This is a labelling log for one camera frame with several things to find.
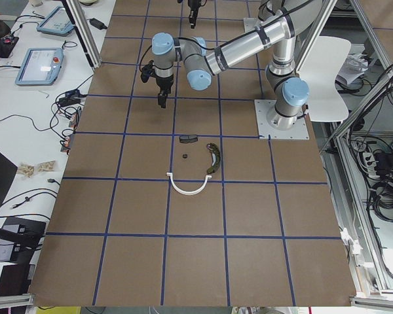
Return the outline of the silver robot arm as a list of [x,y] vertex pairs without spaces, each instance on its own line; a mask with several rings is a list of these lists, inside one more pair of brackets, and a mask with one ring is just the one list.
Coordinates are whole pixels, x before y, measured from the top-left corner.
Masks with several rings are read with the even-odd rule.
[[295,40],[318,17],[321,7],[321,1],[273,1],[272,12],[260,17],[250,31],[215,48],[206,47],[201,37],[157,33],[150,47],[153,59],[141,68],[141,81],[155,78],[160,88],[158,104],[165,107],[174,83],[175,62],[183,63],[190,87],[201,91],[211,85],[213,76],[273,48],[265,72],[276,102],[267,113],[267,122],[277,130],[288,130],[310,94],[308,84],[295,74]]

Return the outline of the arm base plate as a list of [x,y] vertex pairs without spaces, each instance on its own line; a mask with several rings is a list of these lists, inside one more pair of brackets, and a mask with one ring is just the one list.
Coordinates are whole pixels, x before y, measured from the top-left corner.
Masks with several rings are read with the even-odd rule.
[[271,99],[254,100],[258,137],[264,140],[309,140],[303,108],[298,107],[295,116],[284,117],[276,111],[275,103],[276,100]]
[[244,32],[251,31],[258,24],[258,21],[257,18],[243,18]]

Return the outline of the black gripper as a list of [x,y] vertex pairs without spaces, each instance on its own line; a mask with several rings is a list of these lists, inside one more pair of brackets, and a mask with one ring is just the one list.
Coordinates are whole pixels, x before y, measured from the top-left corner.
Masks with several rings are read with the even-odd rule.
[[200,0],[188,0],[187,5],[190,9],[188,19],[191,27],[197,24],[198,11],[200,8]]
[[164,102],[168,99],[169,94],[171,93],[171,88],[174,83],[173,77],[156,77],[157,86],[160,88],[158,93],[158,105],[161,108],[164,108]]

